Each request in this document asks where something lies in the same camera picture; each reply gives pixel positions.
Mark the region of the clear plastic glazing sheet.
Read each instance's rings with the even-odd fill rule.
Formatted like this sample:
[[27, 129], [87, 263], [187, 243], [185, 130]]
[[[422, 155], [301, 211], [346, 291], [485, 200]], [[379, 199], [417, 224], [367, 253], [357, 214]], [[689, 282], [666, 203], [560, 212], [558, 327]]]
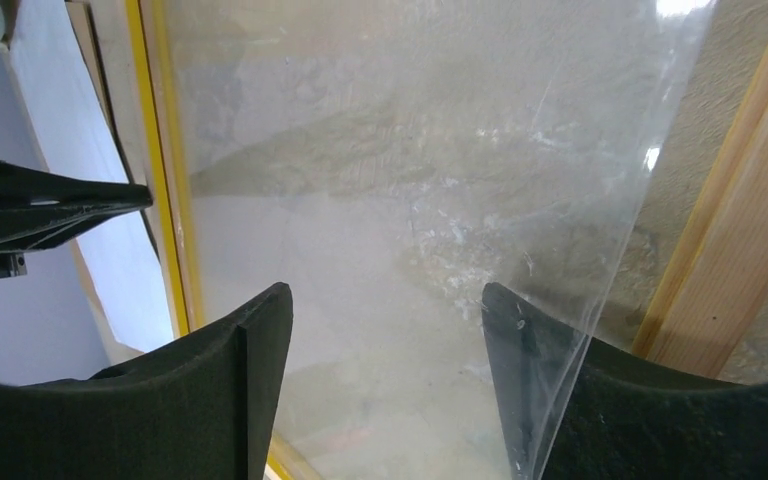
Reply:
[[164, 1], [206, 316], [324, 479], [537, 479], [711, 1]]

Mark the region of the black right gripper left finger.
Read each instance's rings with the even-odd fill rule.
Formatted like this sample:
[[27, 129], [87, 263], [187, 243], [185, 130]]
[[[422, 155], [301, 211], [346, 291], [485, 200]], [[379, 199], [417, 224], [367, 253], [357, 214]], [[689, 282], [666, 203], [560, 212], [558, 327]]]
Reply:
[[292, 335], [276, 283], [85, 380], [0, 384], [0, 479], [259, 479]]

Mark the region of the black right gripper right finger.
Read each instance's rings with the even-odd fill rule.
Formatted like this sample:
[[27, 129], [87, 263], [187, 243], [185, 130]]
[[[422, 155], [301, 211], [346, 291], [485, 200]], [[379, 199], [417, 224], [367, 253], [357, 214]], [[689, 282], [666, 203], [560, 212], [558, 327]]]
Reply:
[[482, 326], [515, 479], [768, 479], [768, 382], [661, 366], [498, 283]]

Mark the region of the yellow wooden picture frame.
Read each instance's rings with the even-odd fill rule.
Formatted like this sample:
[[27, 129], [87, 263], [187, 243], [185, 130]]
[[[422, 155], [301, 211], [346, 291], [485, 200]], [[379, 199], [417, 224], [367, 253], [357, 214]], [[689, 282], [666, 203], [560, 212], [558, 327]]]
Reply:
[[[205, 315], [199, 271], [189, 255], [187, 165], [178, 152], [177, 102], [167, 77], [166, 31], [155, 8], [130, 1], [142, 34], [174, 206], [178, 268], [187, 328]], [[724, 369], [768, 297], [768, 1], [715, 5], [670, 131], [660, 150], [592, 337], [643, 360], [737, 385]], [[273, 425], [270, 463], [287, 479], [324, 479]]]

